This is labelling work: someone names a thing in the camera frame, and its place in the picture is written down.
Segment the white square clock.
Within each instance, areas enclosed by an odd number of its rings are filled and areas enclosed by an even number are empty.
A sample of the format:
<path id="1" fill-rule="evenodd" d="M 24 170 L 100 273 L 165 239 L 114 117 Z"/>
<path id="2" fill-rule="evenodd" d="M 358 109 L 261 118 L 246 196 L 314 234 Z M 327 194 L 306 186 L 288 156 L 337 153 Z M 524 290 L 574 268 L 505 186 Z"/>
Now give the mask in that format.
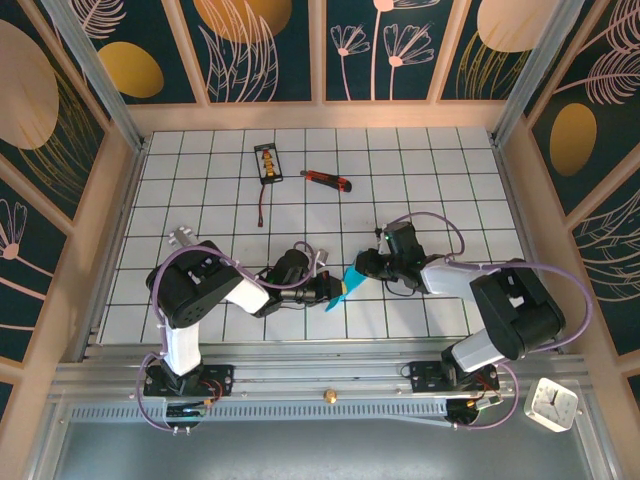
<path id="1" fill-rule="evenodd" d="M 524 413 L 532 421 L 554 433 L 568 431 L 574 424 L 579 406 L 576 393 L 542 377 L 529 389 Z"/>

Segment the small electronics board green light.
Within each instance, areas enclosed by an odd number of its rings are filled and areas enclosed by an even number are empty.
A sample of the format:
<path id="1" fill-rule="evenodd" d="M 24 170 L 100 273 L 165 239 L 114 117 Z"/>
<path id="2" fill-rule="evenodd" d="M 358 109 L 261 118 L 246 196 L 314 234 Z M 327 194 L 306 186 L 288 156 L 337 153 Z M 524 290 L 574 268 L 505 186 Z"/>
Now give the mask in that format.
<path id="1" fill-rule="evenodd" d="M 449 399 L 446 401 L 445 419 L 452 424 L 470 426 L 478 419 L 481 411 L 501 403 L 502 398 L 498 395 Z"/>
<path id="2" fill-rule="evenodd" d="M 209 400 L 196 402 L 170 402 L 166 405 L 165 418 L 168 421 L 196 421 L 210 410 Z"/>

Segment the long aluminium base rail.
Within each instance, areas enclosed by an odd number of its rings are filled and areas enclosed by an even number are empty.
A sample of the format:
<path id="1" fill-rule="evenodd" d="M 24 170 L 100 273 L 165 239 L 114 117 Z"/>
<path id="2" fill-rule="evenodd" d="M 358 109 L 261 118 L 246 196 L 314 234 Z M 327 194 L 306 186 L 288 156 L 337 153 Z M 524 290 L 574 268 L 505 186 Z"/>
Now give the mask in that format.
<path id="1" fill-rule="evenodd" d="M 412 393 L 409 363 L 436 360 L 438 343 L 276 342 L 203 347 L 207 364 L 234 366 L 233 401 L 404 398 Z M 60 364 L 50 398 L 130 400 L 141 359 L 139 346 L 91 347 L 81 363 Z"/>

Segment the blue paper sheet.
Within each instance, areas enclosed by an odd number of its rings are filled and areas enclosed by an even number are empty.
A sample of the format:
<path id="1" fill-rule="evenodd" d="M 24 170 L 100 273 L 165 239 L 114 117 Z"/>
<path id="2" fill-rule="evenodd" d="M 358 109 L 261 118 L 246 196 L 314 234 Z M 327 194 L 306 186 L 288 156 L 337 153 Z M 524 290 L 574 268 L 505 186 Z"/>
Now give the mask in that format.
<path id="1" fill-rule="evenodd" d="M 331 299 L 325 308 L 326 312 L 330 312 L 343 302 L 353 291 L 355 291 L 365 280 L 366 275 L 360 273 L 354 264 L 350 265 L 344 273 L 342 279 L 342 293 Z"/>

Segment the aluminium side rail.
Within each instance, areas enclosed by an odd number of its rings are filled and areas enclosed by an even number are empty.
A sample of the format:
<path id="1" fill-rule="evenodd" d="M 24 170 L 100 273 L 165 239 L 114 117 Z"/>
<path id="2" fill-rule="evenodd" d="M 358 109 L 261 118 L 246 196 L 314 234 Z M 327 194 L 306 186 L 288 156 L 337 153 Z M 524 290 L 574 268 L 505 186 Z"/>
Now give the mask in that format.
<path id="1" fill-rule="evenodd" d="M 524 258 L 564 268 L 560 207 L 538 155 L 527 140 L 511 140 L 508 145 L 497 147 L 496 155 L 515 209 Z"/>
<path id="2" fill-rule="evenodd" d="M 78 319 L 64 359 L 81 362 L 93 331 L 100 327 L 128 225 L 148 140 L 140 147 L 111 144 L 100 154 L 78 216 L 78 238 L 91 256 L 86 279 L 74 288 Z"/>

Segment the grey metal sheet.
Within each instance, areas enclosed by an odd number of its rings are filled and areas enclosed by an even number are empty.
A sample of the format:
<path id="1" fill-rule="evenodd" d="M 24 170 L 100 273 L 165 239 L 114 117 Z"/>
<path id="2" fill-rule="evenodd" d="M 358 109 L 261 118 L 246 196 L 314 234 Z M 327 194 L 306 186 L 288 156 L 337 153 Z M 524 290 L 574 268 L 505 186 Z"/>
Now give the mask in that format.
<path id="1" fill-rule="evenodd" d="M 624 480 L 595 419 L 467 431 L 398 419 L 209 422 L 174 436 L 128 403 L 44 415 L 27 480 Z"/>

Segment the red black utility knife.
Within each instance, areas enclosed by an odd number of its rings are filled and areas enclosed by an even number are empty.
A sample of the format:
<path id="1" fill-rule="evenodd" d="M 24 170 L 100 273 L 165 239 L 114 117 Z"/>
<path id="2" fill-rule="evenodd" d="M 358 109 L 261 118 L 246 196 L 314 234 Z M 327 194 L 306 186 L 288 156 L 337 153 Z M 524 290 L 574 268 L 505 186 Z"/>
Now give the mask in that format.
<path id="1" fill-rule="evenodd" d="M 307 181 L 330 187 L 339 192 L 350 193 L 352 191 L 351 182 L 338 175 L 313 170 L 302 170 L 300 175 Z"/>

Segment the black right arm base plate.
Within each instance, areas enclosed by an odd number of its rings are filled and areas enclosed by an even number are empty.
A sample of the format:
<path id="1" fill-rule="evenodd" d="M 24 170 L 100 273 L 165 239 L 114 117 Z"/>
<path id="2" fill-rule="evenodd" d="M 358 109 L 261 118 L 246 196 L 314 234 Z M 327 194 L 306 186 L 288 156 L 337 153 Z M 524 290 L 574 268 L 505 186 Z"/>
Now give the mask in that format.
<path id="1" fill-rule="evenodd" d="M 498 373 L 493 365 L 464 372 L 438 361 L 415 361 L 408 364 L 409 380 L 414 393 L 498 391 Z"/>

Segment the silver metal bracket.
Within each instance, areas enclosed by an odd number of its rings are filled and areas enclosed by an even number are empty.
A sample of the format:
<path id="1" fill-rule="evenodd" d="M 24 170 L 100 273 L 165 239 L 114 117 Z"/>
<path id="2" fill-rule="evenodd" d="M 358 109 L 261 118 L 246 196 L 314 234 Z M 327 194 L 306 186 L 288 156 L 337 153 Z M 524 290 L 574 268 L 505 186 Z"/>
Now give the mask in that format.
<path id="1" fill-rule="evenodd" d="M 195 246 L 198 240 L 190 227 L 180 226 L 170 232 L 168 242 L 173 249 L 180 249 Z"/>

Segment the aluminium corner post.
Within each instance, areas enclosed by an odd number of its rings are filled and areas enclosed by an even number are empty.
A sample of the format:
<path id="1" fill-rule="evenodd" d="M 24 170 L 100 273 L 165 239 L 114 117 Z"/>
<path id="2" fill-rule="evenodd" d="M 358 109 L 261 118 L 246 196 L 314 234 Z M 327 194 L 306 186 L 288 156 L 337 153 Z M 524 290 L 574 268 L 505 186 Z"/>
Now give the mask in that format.
<path id="1" fill-rule="evenodd" d="M 585 0 L 559 0 L 535 48 L 529 55 L 492 132 L 500 149 L 509 140 L 524 109 L 573 28 Z"/>
<path id="2" fill-rule="evenodd" d="M 144 137 L 137 128 L 120 93 L 114 87 L 89 37 L 84 33 L 75 13 L 66 0 L 41 0 L 58 27 L 62 38 L 87 74 L 112 120 L 135 153 L 144 146 Z"/>

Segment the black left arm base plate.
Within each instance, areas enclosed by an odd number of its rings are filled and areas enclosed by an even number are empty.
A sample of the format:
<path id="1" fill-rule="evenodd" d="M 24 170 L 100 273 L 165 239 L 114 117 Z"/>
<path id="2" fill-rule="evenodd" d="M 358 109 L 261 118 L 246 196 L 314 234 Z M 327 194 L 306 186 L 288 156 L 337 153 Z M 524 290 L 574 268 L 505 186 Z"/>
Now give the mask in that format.
<path id="1" fill-rule="evenodd" d="M 232 365 L 199 365 L 178 376 L 164 364 L 146 369 L 143 395 L 146 397 L 224 397 L 230 396 L 234 381 Z"/>

